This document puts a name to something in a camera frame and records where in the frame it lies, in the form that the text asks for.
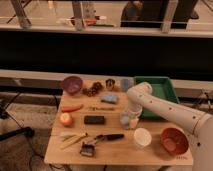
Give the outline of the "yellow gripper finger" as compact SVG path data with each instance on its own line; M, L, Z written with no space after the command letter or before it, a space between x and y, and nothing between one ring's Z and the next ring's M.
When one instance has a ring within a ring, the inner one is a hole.
M132 118L130 119L130 129L135 129L138 124L138 118Z

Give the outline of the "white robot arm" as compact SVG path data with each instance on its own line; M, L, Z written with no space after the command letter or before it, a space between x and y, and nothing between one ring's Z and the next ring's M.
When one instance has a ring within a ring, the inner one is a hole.
M192 170L213 171L213 115L155 97L147 82L129 88L126 94L128 114L134 115L146 108L194 135L199 146L195 150Z

